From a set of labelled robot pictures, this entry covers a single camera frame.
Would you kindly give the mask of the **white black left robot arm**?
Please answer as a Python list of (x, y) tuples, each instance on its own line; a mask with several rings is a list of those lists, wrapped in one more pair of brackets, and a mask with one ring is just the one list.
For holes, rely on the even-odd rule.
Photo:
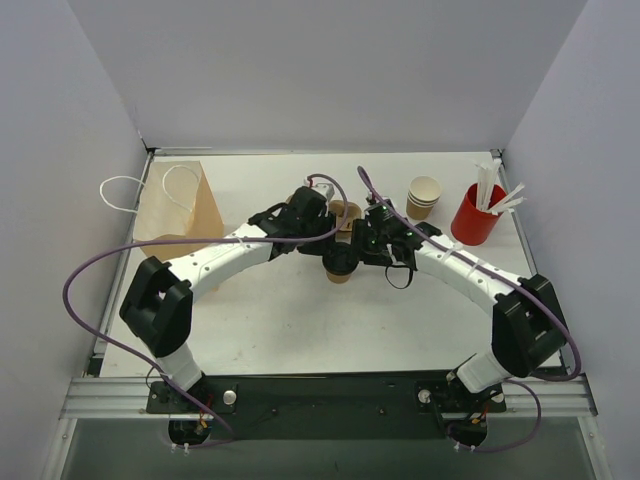
[(120, 318), (151, 353), (173, 384), (169, 398), (183, 411), (204, 402), (201, 368), (188, 346), (194, 304), (236, 274), (293, 251), (303, 238), (332, 230), (328, 204), (335, 193), (328, 183), (298, 188), (291, 199), (250, 217), (224, 238), (162, 262), (144, 260), (120, 307)]

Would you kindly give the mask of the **pulp cup carrier tray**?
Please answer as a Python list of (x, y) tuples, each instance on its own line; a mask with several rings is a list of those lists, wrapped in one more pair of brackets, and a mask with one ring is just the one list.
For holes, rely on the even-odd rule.
[(354, 202), (332, 200), (329, 203), (329, 211), (335, 215), (335, 226), (339, 228), (336, 237), (349, 239), (353, 231), (354, 221), (362, 218), (361, 208)]

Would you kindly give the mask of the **kraft paper coffee cup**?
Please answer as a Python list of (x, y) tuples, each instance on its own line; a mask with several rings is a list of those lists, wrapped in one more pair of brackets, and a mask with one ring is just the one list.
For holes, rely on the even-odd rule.
[(328, 280), (334, 284), (344, 284), (346, 283), (350, 278), (351, 278), (351, 274), (347, 273), (347, 274), (336, 274), (330, 271), (326, 271), (326, 276), (328, 278)]

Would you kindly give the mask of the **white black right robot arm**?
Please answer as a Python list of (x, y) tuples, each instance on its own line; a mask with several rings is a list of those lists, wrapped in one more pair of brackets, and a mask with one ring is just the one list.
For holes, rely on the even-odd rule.
[(389, 206), (373, 204), (353, 222), (351, 244), (362, 263), (430, 275), (490, 317), (490, 346), (449, 374), (471, 394), (532, 375), (567, 343), (566, 322), (545, 277), (524, 278), (496, 268), (427, 222), (409, 225)]

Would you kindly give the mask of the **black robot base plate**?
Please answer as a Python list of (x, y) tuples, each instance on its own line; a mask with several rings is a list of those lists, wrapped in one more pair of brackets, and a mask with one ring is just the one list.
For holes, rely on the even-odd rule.
[(496, 384), (471, 394), (444, 370), (311, 375), (204, 376), (190, 394), (239, 440), (422, 440), (445, 434), (445, 418), (503, 413)]

